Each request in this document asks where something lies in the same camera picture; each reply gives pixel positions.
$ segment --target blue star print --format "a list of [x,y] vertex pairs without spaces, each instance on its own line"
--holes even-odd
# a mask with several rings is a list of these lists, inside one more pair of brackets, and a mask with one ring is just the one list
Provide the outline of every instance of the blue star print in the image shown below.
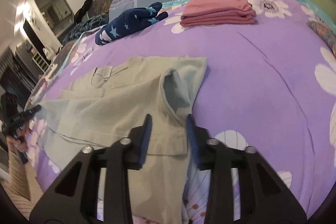
[[147,19],[152,25],[159,22],[156,18]]
[[112,29],[112,31],[110,31],[111,35],[113,35],[115,38],[120,36],[119,34],[117,34],[117,28],[113,28],[113,26],[111,25],[111,29]]
[[150,15],[152,15],[153,13],[156,13],[156,10],[152,7],[146,7],[145,9],[151,13]]

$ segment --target purple bedsheet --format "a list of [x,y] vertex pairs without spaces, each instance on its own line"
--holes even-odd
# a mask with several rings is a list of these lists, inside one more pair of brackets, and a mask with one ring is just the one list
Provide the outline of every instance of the purple bedsheet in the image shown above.
[[[333,77],[336,83],[336,61],[307,27],[315,16],[300,3],[249,2],[258,24],[183,28],[182,6],[166,20],[102,47],[95,35],[88,36],[44,98],[56,99],[93,68],[117,66],[134,55],[208,57],[193,107],[197,125],[231,147],[257,147],[311,216],[336,180],[336,88],[328,82]],[[59,172],[38,148],[44,126],[36,121],[29,143],[42,190]],[[204,220],[208,180],[208,173],[198,172],[197,185],[189,185],[185,204],[194,223]]]

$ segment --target person's hand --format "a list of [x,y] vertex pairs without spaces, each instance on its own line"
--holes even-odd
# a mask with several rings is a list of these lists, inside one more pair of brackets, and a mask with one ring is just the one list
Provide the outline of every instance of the person's hand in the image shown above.
[[[29,125],[29,121],[25,122],[23,127],[21,129],[17,130],[18,137],[24,137],[25,136],[25,134],[28,130],[28,125]],[[12,152],[15,152],[15,146],[14,145],[16,145],[16,148],[20,152],[26,152],[28,150],[28,144],[27,144],[26,140],[21,143],[20,140],[17,140],[15,138],[13,138],[12,136],[6,136],[6,140],[7,140],[8,149],[11,150]]]

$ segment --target folded pink cloth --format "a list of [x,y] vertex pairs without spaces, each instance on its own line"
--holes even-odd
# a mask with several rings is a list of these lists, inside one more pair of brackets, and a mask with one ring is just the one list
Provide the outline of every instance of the folded pink cloth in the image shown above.
[[247,0],[190,0],[181,16],[184,27],[213,24],[253,24],[256,12]]

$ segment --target rolled clothing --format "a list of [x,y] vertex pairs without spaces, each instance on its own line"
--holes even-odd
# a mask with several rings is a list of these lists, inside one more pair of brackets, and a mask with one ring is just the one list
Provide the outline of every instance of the rolled clothing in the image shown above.
[[60,99],[40,103],[36,117],[48,125],[40,145],[63,169],[84,145],[110,146],[151,114],[146,162],[140,171],[128,172],[132,213],[161,224],[188,223],[182,217],[190,159],[185,119],[206,63],[206,58],[135,56],[115,68],[96,68],[61,91]]
[[181,16],[184,27],[213,24],[253,24],[256,12],[247,0],[190,0]]

